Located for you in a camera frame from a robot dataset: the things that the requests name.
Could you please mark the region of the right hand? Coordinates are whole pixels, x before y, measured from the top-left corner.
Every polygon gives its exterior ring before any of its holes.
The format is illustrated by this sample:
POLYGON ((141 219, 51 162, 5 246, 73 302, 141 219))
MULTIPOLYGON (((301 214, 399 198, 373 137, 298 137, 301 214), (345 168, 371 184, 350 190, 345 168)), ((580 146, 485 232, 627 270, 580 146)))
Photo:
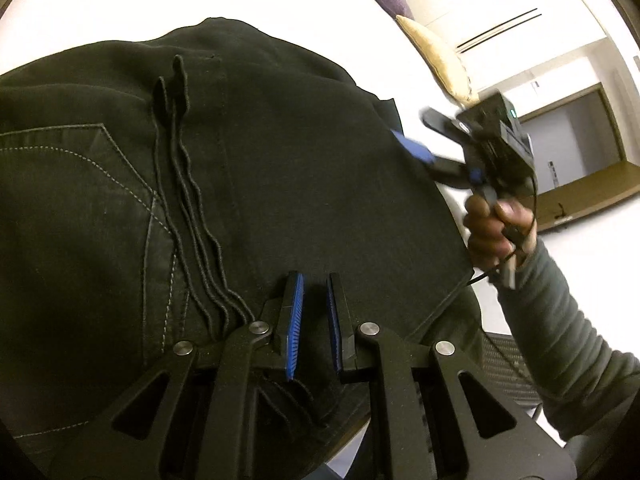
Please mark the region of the right hand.
POLYGON ((514 254, 520 266, 537 246, 537 223, 533 211, 515 198, 498 200, 490 206, 476 194, 465 202, 463 225, 469 231, 468 249, 477 269, 488 272, 514 254), (514 244, 504 235, 508 227, 524 235, 521 244, 514 244))

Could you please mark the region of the grey sleeved right forearm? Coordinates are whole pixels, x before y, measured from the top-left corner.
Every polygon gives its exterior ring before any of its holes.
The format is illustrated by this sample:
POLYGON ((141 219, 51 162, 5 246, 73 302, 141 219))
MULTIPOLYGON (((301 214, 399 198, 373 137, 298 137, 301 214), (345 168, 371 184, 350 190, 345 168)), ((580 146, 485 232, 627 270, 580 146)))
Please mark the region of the grey sleeved right forearm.
POLYGON ((498 299, 550 425, 564 441, 614 429, 639 391, 639 360, 611 349, 539 242, 498 299))

